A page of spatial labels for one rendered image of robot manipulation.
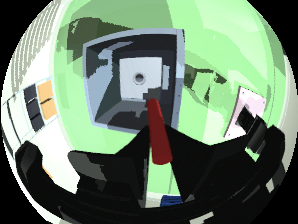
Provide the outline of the dark red peg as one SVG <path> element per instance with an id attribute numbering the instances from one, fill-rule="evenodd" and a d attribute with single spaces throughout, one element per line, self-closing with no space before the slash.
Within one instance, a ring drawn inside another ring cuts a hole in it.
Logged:
<path id="1" fill-rule="evenodd" d="M 158 101 L 150 97 L 146 101 L 146 111 L 148 111 L 148 127 L 150 141 L 150 156 L 154 165 L 168 164 L 173 159 L 170 152 L 169 139 L 166 135 L 164 121 L 158 107 Z"/>

